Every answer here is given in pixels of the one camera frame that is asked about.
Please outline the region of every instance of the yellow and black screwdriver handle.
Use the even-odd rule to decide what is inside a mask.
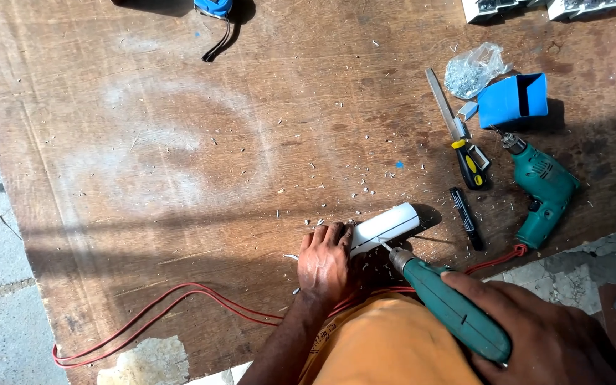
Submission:
[[[451,147],[458,154],[458,162],[460,162],[460,172],[463,174],[463,179],[467,188],[470,190],[479,190],[486,184],[486,173],[477,165],[477,163],[469,156],[469,151],[466,147],[465,139],[460,139],[453,142]]]

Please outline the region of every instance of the person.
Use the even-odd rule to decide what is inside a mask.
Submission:
[[[303,238],[301,291],[239,385],[616,384],[616,351],[596,320],[517,285],[458,272],[441,279],[508,333],[506,366],[466,358],[467,349],[423,304],[399,293],[371,297],[323,327],[361,285],[361,269],[348,258],[352,237],[352,225],[335,222]]]

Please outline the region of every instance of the measuring tape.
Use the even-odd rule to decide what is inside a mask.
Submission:
[[[226,24],[225,35],[220,39],[218,44],[214,45],[206,52],[201,60],[204,62],[212,62],[215,58],[218,49],[223,48],[229,39],[229,10],[232,9],[232,0],[194,0],[194,9],[201,14],[224,20]]]

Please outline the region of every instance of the green power drill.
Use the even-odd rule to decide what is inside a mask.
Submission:
[[[512,345],[510,337],[491,317],[441,281],[445,267],[433,267],[415,254],[395,247],[389,250],[389,259],[399,273],[413,286],[417,296],[444,326],[465,346],[487,360],[507,363]]]
[[[515,182],[532,197],[529,215],[516,237],[527,247],[538,249],[579,188],[579,179],[519,136],[492,129],[501,135],[500,143],[513,156]]]

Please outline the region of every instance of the wooden workbench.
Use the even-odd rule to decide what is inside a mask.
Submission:
[[[281,312],[297,287],[281,256],[318,219],[410,201],[440,218],[411,241],[429,260],[462,268],[508,250],[528,199],[476,119],[495,158],[492,189],[467,193],[486,253],[467,252],[448,199],[463,184],[424,69],[443,79],[456,46],[496,42],[519,72],[548,76],[552,117],[523,137],[582,188],[541,255],[616,231],[616,13],[562,23],[539,8],[474,26],[459,0],[254,8],[206,64],[225,27],[194,12],[0,0],[0,168],[62,355],[182,282]],[[140,339],[177,336],[195,378],[252,359],[270,332],[194,297]],[[115,364],[68,376],[93,383]]]

